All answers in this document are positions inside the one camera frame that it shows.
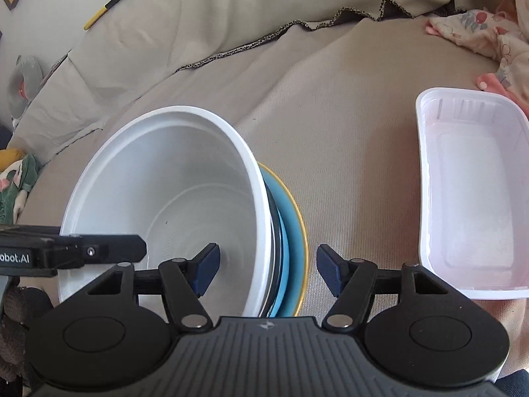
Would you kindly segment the pink patterned baby cloth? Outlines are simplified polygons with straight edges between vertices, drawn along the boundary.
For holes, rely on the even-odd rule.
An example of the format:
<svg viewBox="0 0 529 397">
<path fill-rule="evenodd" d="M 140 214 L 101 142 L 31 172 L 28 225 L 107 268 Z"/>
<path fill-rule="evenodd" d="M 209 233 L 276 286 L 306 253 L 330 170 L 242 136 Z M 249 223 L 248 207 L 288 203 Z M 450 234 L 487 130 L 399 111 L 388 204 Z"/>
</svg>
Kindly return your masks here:
<svg viewBox="0 0 529 397">
<path fill-rule="evenodd" d="M 528 112 L 528 0 L 502 0 L 494 12 L 473 9 L 432 16 L 425 31 L 497 62 L 496 72 L 479 76 L 476 86 L 507 97 Z"/>
</svg>

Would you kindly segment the beige sofa cover cloth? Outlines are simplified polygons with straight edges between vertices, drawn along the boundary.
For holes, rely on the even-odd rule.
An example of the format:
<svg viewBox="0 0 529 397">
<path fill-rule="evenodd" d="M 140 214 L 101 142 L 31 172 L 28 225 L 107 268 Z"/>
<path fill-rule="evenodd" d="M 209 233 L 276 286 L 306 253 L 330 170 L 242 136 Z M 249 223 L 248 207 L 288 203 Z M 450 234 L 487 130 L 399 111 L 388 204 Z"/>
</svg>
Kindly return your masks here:
<svg viewBox="0 0 529 397">
<path fill-rule="evenodd" d="M 21 220 L 58 226 L 95 151 L 170 105 L 210 110 L 291 190 L 311 247 L 418 258 L 415 101 L 495 69 L 428 15 L 498 0 L 122 0 L 64 52 L 14 134 L 45 168 Z"/>
</svg>

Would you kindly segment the white plastic round bowl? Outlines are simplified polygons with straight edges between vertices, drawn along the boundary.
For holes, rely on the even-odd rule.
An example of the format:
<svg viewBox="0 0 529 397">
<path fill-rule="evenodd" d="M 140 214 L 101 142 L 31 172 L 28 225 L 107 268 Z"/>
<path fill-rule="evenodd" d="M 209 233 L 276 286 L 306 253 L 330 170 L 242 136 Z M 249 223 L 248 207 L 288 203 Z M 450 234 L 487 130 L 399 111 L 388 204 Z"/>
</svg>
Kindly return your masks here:
<svg viewBox="0 0 529 397">
<path fill-rule="evenodd" d="M 151 111 L 103 144 L 78 179 L 63 235 L 137 235 L 138 269 L 214 243 L 221 266 L 201 301 L 212 319 L 259 316 L 272 273 L 272 222 L 251 149 L 224 119 L 190 106 Z"/>
</svg>

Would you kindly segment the white rectangular plastic tray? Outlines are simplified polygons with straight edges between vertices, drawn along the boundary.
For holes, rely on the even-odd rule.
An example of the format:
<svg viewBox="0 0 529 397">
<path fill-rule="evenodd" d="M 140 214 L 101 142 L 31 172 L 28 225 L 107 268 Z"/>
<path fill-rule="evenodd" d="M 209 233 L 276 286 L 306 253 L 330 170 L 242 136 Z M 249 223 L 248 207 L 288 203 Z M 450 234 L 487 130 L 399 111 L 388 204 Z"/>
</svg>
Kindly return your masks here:
<svg viewBox="0 0 529 397">
<path fill-rule="evenodd" d="M 484 91 L 416 101 L 421 264 L 475 300 L 528 296 L 528 119 Z"/>
</svg>

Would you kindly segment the yellow rimmed blue plate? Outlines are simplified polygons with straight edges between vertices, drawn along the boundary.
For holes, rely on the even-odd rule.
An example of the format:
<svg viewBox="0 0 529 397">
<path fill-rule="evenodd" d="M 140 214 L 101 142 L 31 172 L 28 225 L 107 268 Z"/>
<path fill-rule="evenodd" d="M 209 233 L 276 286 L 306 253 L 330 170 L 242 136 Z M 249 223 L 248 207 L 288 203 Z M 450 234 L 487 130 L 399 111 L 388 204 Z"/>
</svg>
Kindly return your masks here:
<svg viewBox="0 0 529 397">
<path fill-rule="evenodd" d="M 259 164 L 282 220 L 283 260 L 278 294 L 268 316 L 297 316 L 306 296 L 309 251 L 306 226 L 300 209 L 285 183 L 268 167 Z"/>
</svg>

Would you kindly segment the grey plush toy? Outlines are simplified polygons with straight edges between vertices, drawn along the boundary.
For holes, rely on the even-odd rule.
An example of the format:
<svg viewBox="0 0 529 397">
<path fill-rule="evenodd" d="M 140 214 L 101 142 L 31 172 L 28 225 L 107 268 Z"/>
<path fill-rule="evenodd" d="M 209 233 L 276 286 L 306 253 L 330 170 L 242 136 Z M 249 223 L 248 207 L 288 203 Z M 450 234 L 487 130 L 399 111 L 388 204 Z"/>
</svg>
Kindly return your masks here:
<svg viewBox="0 0 529 397">
<path fill-rule="evenodd" d="M 14 127 L 20 123 L 26 108 L 37 96 L 42 81 L 43 72 L 37 58 L 18 56 L 6 92 Z"/>
</svg>

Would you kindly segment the green floral cloth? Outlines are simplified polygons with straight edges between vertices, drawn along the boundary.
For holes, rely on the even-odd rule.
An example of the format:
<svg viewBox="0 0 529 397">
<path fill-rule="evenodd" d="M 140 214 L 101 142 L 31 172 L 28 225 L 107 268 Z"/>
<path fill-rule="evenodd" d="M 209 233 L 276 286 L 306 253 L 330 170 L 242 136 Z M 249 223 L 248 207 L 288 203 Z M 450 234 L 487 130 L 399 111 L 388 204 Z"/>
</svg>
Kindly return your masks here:
<svg viewBox="0 0 529 397">
<path fill-rule="evenodd" d="M 2 225 L 13 225 L 19 220 L 40 170 L 41 165 L 34 155 L 18 149 L 1 150 Z"/>
</svg>

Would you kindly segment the blue enamel bowl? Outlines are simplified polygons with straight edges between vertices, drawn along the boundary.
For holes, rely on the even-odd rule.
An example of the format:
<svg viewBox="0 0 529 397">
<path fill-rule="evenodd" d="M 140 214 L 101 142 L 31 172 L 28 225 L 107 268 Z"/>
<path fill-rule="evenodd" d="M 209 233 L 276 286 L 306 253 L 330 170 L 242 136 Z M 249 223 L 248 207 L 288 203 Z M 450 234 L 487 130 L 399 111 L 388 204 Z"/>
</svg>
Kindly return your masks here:
<svg viewBox="0 0 529 397">
<path fill-rule="evenodd" d="M 266 294 L 264 296 L 263 304 L 259 311 L 259 317 L 269 317 L 274 308 L 280 284 L 282 282 L 283 269 L 283 241 L 282 241 L 282 224 L 277 208 L 276 202 L 272 196 L 272 191 L 267 185 L 264 185 L 269 204 L 271 216 L 271 230 L 272 230 L 272 247 L 271 247 L 271 263 L 269 269 L 268 282 L 266 287 Z"/>
</svg>

